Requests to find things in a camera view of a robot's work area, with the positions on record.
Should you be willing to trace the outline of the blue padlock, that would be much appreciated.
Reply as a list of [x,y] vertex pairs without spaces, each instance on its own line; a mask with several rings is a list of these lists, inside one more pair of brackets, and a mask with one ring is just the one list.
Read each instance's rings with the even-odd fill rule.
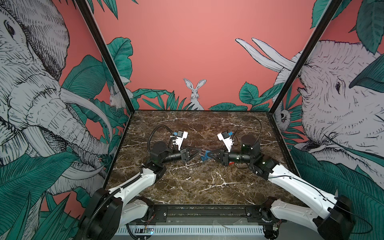
[[211,157],[209,156],[209,153],[210,153],[210,151],[205,151],[204,153],[201,153],[201,160],[203,162],[211,159]]

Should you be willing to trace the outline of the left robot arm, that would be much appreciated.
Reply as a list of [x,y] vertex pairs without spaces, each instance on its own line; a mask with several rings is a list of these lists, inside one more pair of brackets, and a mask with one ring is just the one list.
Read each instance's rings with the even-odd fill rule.
[[201,152],[202,149],[192,147],[172,150],[164,142],[155,143],[149,161],[135,176],[114,188],[100,188],[94,193],[80,219],[75,239],[110,240],[121,226],[142,218],[151,220],[155,215],[154,204],[139,193],[163,177],[166,163],[188,162]]

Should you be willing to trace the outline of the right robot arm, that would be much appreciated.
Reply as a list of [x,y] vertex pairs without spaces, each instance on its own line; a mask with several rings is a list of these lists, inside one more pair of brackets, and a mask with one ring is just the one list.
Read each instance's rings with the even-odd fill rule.
[[220,133],[218,138],[225,146],[207,152],[207,158],[223,166],[244,163],[253,174],[283,188],[306,204],[302,207],[269,197],[258,210],[249,213],[249,219],[266,223],[263,231],[267,239],[278,237],[279,225],[283,221],[312,229],[324,240],[349,239],[355,226],[350,199],[336,197],[301,179],[277,160],[263,154],[260,141],[252,135],[241,138],[239,152],[232,149],[234,141],[231,133]]

